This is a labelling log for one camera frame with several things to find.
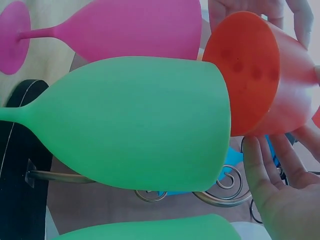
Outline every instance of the finger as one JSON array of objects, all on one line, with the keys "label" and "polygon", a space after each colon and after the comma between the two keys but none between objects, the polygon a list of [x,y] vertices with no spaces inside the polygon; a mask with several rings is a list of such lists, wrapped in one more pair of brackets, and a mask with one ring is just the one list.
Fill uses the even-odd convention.
[{"label": "finger", "polygon": [[269,136],[274,152],[281,163],[290,186],[303,189],[320,183],[320,178],[308,172],[284,134]]},{"label": "finger", "polygon": [[281,180],[281,177],[279,175],[279,172],[276,168],[276,165],[273,161],[273,158],[271,156],[270,148],[268,141],[265,137],[258,137],[258,141],[260,143],[261,153],[262,153],[262,159],[263,164],[266,170],[266,173],[269,176],[269,179],[271,183],[277,188],[282,189],[285,185]]},{"label": "finger", "polygon": [[243,163],[249,189],[259,210],[278,189],[270,182],[263,163],[260,144],[256,137],[246,137],[244,139]]},{"label": "finger", "polygon": [[320,163],[320,129],[311,121],[297,130],[292,135],[305,146],[313,157]]},{"label": "finger", "polygon": [[213,32],[227,16],[227,6],[219,0],[208,0],[208,10],[211,32]]},{"label": "finger", "polygon": [[268,17],[268,22],[277,26],[280,29],[284,29],[284,18],[283,17]]},{"label": "finger", "polygon": [[294,31],[297,40],[308,49],[314,15],[308,0],[286,0],[294,15]]}]

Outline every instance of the curled metal wire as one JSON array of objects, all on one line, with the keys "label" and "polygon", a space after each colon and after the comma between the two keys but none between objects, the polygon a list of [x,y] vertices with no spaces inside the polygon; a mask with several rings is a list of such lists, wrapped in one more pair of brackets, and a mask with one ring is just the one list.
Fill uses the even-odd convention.
[{"label": "curled metal wire", "polygon": [[[236,169],[234,166],[228,165],[228,164],[224,165],[223,167],[234,170],[237,176],[239,177],[239,181],[240,181],[239,188],[237,189],[235,194],[227,197],[216,196],[208,191],[203,191],[203,192],[195,191],[193,192],[193,194],[201,201],[209,205],[212,205],[215,207],[221,207],[221,208],[235,207],[249,200],[251,198],[251,193],[249,190],[242,196],[239,196],[244,186],[243,179],[239,170]],[[218,180],[216,181],[216,184],[222,189],[226,189],[226,190],[232,189],[235,186],[235,178],[230,173],[224,173],[224,174],[231,179],[231,185],[225,186]]]},{"label": "curled metal wire", "polygon": [[138,198],[140,198],[142,201],[145,201],[147,203],[154,203],[154,202],[160,201],[160,200],[164,199],[168,194],[168,192],[165,191],[165,192],[163,192],[162,195],[160,195],[156,198],[148,198],[148,197],[142,196],[141,193],[139,192],[139,190],[134,190],[134,193]]}]

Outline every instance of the black object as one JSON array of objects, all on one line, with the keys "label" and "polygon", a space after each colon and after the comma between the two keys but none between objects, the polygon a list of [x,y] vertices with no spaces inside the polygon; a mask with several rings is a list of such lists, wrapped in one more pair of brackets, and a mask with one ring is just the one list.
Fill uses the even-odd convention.
[{"label": "black object", "polygon": [[[24,106],[49,86],[42,80],[21,82],[6,107]],[[0,239],[44,240],[48,181],[26,182],[28,163],[50,171],[53,155],[26,127],[0,121]]]}]

